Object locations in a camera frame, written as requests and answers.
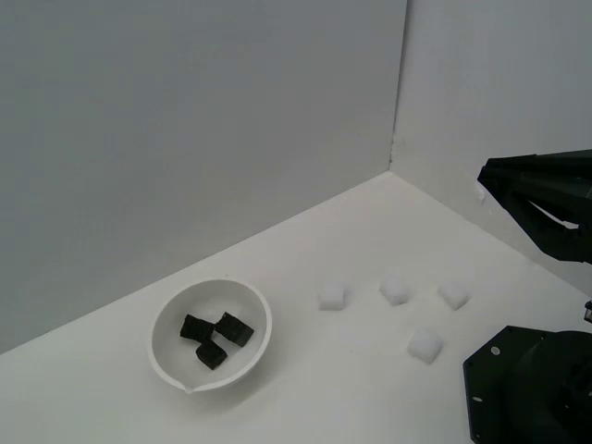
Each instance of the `white wall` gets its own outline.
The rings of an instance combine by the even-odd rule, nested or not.
[[[0,352],[387,170],[405,5],[0,1]]]
[[[578,0],[410,0],[391,167],[588,293],[590,265],[539,252],[474,183],[489,157],[590,148],[591,18]]]

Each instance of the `white table surface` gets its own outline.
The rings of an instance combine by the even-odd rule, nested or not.
[[[399,307],[377,290],[393,267],[414,291]],[[239,384],[187,395],[149,365],[149,329],[172,294],[225,274],[269,300],[269,349]],[[318,312],[334,277],[350,303]],[[458,312],[436,295],[449,278],[473,293]],[[469,443],[463,361],[506,325],[590,331],[585,301],[386,173],[1,355],[0,441]],[[446,340],[431,366],[405,353],[418,327]]]

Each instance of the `black foam cube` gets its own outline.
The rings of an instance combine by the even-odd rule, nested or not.
[[[198,319],[190,314],[185,316],[185,322],[181,328],[180,336],[185,339],[193,339],[198,342],[207,342],[214,333],[214,324]]]
[[[228,313],[224,313],[222,319],[217,322],[216,331],[241,347],[244,347],[254,333],[252,328]]]
[[[200,345],[195,351],[195,354],[197,354],[197,358],[207,365],[210,370],[217,368],[228,357],[226,352],[212,340],[208,340]]]

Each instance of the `white cube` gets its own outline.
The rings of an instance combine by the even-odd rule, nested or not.
[[[471,298],[469,291],[455,280],[440,285],[438,294],[452,310],[458,310]]]
[[[342,282],[327,282],[318,294],[319,310],[343,310],[346,288]]]
[[[400,305],[411,299],[409,288],[396,275],[388,275],[382,280],[380,292],[391,305]]]
[[[444,348],[444,341],[438,334],[428,328],[422,328],[413,334],[407,352],[414,358],[431,365]]]

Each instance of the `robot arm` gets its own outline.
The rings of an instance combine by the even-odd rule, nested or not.
[[[478,181],[543,253],[592,264],[592,150],[489,159]]]

